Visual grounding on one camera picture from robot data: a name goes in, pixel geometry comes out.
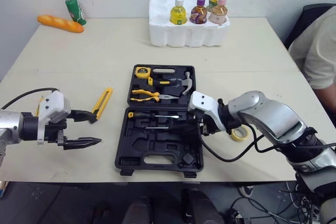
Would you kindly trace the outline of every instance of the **black chair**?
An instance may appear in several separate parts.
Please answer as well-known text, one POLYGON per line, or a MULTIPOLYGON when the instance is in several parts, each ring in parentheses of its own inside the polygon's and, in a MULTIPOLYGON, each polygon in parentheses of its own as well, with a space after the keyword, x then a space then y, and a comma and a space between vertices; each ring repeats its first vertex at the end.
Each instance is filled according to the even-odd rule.
POLYGON ((313 4, 304 6, 298 21, 285 41, 285 47, 288 49, 292 42, 299 37, 315 19, 335 5, 336 4, 313 4))

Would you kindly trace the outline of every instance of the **tape roll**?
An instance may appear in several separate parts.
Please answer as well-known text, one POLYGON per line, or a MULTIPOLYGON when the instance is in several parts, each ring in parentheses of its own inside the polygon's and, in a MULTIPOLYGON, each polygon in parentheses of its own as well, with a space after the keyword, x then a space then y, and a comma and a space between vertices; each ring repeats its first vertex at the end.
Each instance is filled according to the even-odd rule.
POLYGON ((248 130, 245 126, 240 126, 238 128, 235 128, 231 131, 231 138, 234 141, 241 142, 248 138, 248 130))

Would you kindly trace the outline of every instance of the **table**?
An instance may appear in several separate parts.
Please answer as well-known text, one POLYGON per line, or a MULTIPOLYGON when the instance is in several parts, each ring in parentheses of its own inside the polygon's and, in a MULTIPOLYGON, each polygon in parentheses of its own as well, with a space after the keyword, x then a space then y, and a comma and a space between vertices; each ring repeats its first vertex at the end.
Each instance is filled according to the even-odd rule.
MULTIPOLYGON (((260 90, 270 99, 288 104, 331 143, 336 130, 318 99, 265 18, 231 18, 221 47, 158 48, 150 45, 148 20, 89 19, 82 34, 39 26, 8 75, 0 83, 0 104, 31 89, 57 87, 73 109, 91 111, 106 87, 113 95, 101 119, 89 125, 68 120, 70 139, 94 136, 103 141, 82 150, 63 151, 56 144, 35 142, 9 145, 0 180, 30 182, 261 182, 294 180, 286 158, 275 151, 254 149, 234 163, 223 163, 204 150, 204 169, 196 179, 182 173, 136 170, 119 175, 115 154, 135 64, 193 65, 197 90, 224 101, 260 90)), ((41 93, 9 107, 36 110, 41 93)), ((251 141, 236 143, 223 132, 204 138, 219 155, 234 157, 251 141)), ((265 139, 261 147, 269 147, 265 139)))

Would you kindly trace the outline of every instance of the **pliers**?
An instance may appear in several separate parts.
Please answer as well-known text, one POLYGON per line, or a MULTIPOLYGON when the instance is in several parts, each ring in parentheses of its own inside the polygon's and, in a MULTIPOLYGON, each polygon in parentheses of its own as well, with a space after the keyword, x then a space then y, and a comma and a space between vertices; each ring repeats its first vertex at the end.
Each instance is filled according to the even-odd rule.
POLYGON ((147 94, 150 97, 145 98, 145 99, 136 99, 136 98, 131 98, 131 101, 134 102, 146 102, 146 101, 150 101, 150 100, 155 100, 156 102, 159 102, 160 99, 178 99, 179 97, 174 97, 172 95, 168 95, 168 94, 160 94, 158 92, 151 92, 151 91, 147 91, 147 90, 143 90, 143 89, 137 89, 137 90, 132 90, 132 94, 147 94))

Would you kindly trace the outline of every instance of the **white foam tray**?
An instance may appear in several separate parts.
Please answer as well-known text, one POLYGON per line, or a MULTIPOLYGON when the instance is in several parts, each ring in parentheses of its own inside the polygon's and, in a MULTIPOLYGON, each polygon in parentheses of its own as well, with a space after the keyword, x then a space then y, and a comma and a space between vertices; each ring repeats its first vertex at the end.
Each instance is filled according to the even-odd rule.
POLYGON ((184 8, 187 13, 187 22, 183 25, 175 25, 170 22, 170 11, 175 5, 175 0, 150 0, 149 3, 149 31, 151 43, 158 47, 200 47, 220 46, 225 39, 230 26, 229 18, 221 26, 209 21, 202 25, 189 21, 190 12, 197 0, 184 0, 184 8))

